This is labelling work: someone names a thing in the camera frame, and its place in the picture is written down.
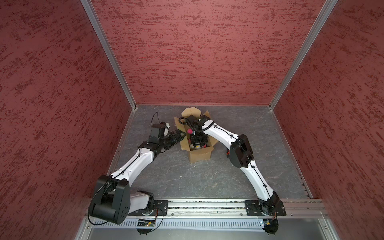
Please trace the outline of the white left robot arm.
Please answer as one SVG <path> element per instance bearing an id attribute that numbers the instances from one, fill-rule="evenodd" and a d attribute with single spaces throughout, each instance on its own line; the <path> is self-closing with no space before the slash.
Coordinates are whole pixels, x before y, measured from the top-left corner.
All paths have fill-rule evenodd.
<path id="1" fill-rule="evenodd" d="M 121 224 L 134 212 L 151 215 L 155 210 L 153 194 L 145 191 L 132 194 L 131 185 L 159 154 L 171 149 L 185 136 L 180 130 L 171 132 L 168 123 L 153 124 L 148 140 L 138 146 L 132 158 L 112 174 L 98 178 L 88 217 L 101 219 L 104 224 Z"/>

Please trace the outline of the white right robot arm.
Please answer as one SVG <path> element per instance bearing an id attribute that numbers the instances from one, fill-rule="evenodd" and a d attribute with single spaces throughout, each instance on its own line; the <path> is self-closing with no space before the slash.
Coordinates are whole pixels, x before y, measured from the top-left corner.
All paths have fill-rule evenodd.
<path id="1" fill-rule="evenodd" d="M 179 118 L 179 123 L 188 125 L 194 135 L 205 134 L 222 143 L 228 149 L 227 156 L 232 165 L 246 175 L 255 189 L 261 213 L 264 216 L 276 216 L 278 214 L 280 198 L 257 167 L 252 147 L 246 135 L 232 133 L 203 114 L 197 118 L 194 116 Z"/>

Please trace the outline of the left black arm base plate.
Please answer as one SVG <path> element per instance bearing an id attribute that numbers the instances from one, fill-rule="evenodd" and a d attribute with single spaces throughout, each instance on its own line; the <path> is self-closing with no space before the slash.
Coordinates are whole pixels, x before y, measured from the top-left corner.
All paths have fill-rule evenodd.
<path id="1" fill-rule="evenodd" d="M 150 200 L 147 206 L 142 210 L 136 210 L 129 213 L 128 216 L 155 217 L 156 215 L 166 216 L 168 211 L 168 200 Z"/>

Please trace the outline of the white pink blue plush toy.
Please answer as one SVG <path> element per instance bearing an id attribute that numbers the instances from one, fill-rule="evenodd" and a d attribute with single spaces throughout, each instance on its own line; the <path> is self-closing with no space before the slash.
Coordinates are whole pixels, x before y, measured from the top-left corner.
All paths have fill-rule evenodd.
<path id="1" fill-rule="evenodd" d="M 188 129 L 187 133 L 190 135 L 188 142 L 191 150 L 197 150 L 207 147 L 209 138 L 206 134 L 204 134 L 203 132 L 194 131 L 192 129 Z"/>

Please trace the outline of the brown cardboard express box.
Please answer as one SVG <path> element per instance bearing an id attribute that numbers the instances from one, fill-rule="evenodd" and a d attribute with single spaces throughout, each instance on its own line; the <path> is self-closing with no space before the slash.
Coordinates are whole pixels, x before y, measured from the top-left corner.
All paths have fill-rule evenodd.
<path id="1" fill-rule="evenodd" d="M 209 160 L 218 142 L 207 134 L 213 128 L 209 112 L 202 113 L 195 107 L 186 108 L 181 117 L 175 118 L 175 124 L 185 134 L 180 144 L 182 150 L 188 153 L 190 163 Z"/>

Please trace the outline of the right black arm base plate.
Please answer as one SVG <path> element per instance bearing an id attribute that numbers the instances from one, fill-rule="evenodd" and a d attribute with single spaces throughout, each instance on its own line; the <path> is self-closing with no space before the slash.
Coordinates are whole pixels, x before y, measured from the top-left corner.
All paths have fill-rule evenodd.
<path id="1" fill-rule="evenodd" d="M 287 215 L 282 201 L 273 204 L 265 201 L 246 200 L 245 209 L 248 217 L 285 217 Z"/>

